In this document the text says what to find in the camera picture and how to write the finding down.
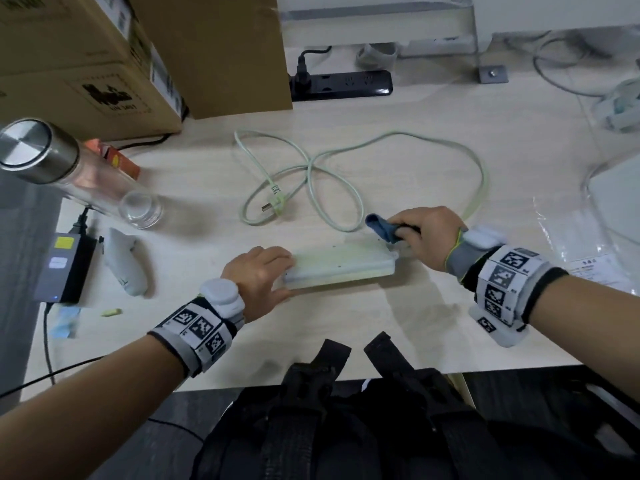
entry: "bottle lid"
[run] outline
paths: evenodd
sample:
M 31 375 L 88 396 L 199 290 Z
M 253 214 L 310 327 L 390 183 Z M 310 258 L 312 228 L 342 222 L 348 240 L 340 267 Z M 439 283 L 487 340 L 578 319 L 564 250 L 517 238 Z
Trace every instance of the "bottle lid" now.
M 34 184 L 51 184 L 76 166 L 78 143 L 43 120 L 14 121 L 0 130 L 0 168 Z

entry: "brown cardboard panel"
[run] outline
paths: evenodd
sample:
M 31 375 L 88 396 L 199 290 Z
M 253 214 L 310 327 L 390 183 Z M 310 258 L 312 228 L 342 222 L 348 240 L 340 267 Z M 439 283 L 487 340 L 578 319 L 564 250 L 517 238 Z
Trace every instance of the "brown cardboard panel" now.
M 130 0 L 196 119 L 292 109 L 276 0 Z
M 95 0 L 0 0 L 0 75 L 125 61 L 131 9 L 101 1 L 113 20 Z
M 36 117 L 108 141 L 178 132 L 179 109 L 132 63 L 0 77 L 0 126 Z

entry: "blue cloth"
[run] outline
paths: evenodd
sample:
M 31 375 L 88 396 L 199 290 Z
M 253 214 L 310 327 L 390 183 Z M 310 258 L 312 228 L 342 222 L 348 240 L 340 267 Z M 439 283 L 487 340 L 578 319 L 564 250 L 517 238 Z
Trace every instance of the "blue cloth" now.
M 398 236 L 396 236 L 396 229 L 398 227 L 404 227 L 403 225 L 398 224 L 389 224 L 386 219 L 380 217 L 377 214 L 369 214 L 364 218 L 364 224 L 373 229 L 373 231 L 380 236 L 383 240 L 389 242 L 390 244 L 395 244 L 396 242 L 402 241 Z M 411 227 L 416 232 L 420 232 L 419 227 L 415 226 L 405 226 Z

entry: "clear plastic bag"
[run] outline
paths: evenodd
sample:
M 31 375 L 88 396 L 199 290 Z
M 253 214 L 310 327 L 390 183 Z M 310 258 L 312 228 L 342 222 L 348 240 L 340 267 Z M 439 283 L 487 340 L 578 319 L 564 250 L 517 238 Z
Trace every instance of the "clear plastic bag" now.
M 620 263 L 618 248 L 588 197 L 535 198 L 534 207 L 551 249 L 570 274 L 637 294 L 633 279 Z

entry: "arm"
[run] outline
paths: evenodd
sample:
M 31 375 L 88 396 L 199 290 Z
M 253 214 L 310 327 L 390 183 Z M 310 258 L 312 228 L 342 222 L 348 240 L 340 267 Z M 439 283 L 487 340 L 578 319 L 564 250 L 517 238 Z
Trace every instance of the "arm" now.
M 282 248 L 254 248 L 225 267 L 222 277 L 238 285 L 246 322 L 290 297 L 271 288 L 293 263 Z M 0 417 L 3 480 L 86 478 L 183 379 L 181 361 L 147 335 L 60 381 Z
M 425 265 L 445 271 L 462 220 L 446 207 L 396 214 L 396 235 Z M 640 401 L 640 298 L 573 276 L 551 283 L 540 295 L 530 323 L 569 354 Z

